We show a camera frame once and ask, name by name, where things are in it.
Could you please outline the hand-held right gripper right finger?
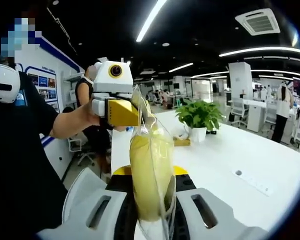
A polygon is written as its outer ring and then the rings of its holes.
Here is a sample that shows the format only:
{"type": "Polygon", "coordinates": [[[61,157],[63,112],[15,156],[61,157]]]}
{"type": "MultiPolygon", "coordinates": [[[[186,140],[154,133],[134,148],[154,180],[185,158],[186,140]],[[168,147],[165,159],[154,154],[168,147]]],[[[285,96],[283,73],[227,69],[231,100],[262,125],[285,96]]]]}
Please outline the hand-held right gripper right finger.
{"type": "Polygon", "coordinates": [[[176,176],[176,240],[263,240],[267,231],[246,226],[234,217],[233,208],[205,188],[197,188],[188,172],[174,167],[176,176]]]}

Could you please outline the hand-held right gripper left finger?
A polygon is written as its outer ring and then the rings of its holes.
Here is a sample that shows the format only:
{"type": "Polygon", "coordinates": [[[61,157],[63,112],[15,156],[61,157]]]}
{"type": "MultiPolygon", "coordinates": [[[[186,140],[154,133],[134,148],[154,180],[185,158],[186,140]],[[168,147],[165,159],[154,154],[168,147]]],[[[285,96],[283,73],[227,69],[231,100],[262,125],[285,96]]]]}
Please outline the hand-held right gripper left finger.
{"type": "Polygon", "coordinates": [[[61,225],[37,236],[40,240],[132,240],[137,218],[130,166],[117,169],[109,183],[87,167],[67,193],[61,225]]]}

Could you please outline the person's left hand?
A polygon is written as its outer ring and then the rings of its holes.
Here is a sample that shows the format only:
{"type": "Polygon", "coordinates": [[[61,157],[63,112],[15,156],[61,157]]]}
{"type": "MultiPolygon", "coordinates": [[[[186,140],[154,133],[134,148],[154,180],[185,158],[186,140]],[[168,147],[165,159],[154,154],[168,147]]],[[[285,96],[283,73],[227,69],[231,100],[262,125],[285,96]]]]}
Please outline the person's left hand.
{"type": "Polygon", "coordinates": [[[95,114],[92,109],[92,101],[91,100],[87,104],[85,104],[85,108],[87,111],[87,119],[88,119],[90,125],[101,126],[107,130],[116,130],[119,132],[123,132],[126,130],[125,126],[110,125],[104,118],[95,114]]]}

